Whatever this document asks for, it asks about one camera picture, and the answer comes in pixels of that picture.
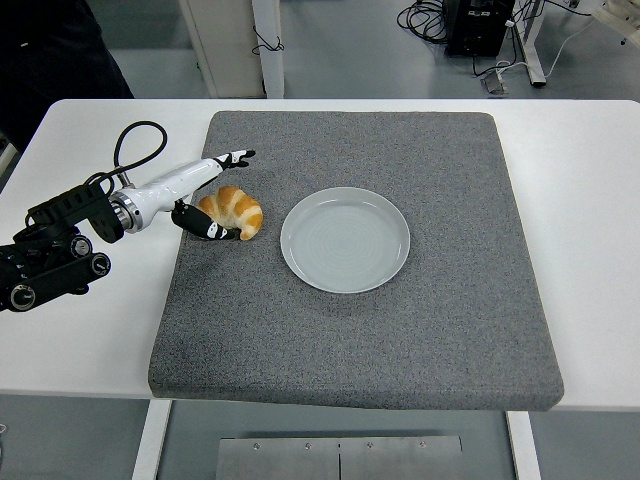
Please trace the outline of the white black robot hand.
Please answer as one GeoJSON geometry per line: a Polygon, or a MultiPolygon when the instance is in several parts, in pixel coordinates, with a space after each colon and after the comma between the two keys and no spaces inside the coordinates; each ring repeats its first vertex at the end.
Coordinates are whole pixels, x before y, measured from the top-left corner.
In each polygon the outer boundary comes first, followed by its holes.
{"type": "Polygon", "coordinates": [[[237,235],[221,226],[184,198],[216,179],[229,168],[246,167],[254,150],[239,150],[218,157],[204,158],[177,167],[142,187],[123,188],[116,192],[126,213],[122,220],[127,233],[147,228],[158,212],[169,212],[172,222],[181,229],[206,240],[235,239],[237,235]]]}

